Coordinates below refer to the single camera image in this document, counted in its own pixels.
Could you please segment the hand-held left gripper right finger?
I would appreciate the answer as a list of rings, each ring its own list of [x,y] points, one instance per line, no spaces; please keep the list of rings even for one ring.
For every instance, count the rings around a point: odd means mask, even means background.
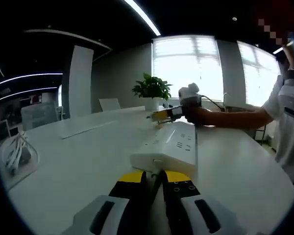
[[[242,235],[236,215],[209,195],[198,191],[183,173],[160,173],[166,216],[172,235]]]

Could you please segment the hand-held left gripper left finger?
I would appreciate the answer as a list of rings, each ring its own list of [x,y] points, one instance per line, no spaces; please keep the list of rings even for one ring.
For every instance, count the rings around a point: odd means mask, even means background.
[[[139,170],[117,180],[108,195],[100,195],[73,216],[63,235],[148,235],[152,189]]]

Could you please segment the person's right hand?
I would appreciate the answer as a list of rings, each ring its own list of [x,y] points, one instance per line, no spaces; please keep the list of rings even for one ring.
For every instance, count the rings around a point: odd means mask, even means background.
[[[210,111],[196,106],[185,106],[183,108],[183,113],[186,120],[197,126],[209,125],[209,115]]]

